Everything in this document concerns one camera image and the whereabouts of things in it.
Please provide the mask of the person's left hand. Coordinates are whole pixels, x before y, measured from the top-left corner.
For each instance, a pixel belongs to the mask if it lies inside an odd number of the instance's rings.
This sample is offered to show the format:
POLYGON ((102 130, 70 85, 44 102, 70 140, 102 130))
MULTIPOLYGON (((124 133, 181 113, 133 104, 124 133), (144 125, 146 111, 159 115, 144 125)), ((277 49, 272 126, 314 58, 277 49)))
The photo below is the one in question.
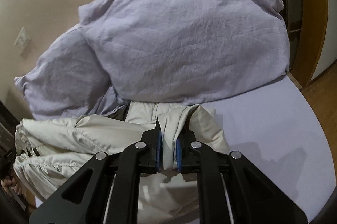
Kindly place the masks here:
POLYGON ((22 194, 22 187, 15 177, 4 178, 3 180, 1 180, 1 186, 3 190, 10 196, 12 196, 10 190, 13 190, 17 195, 22 194))

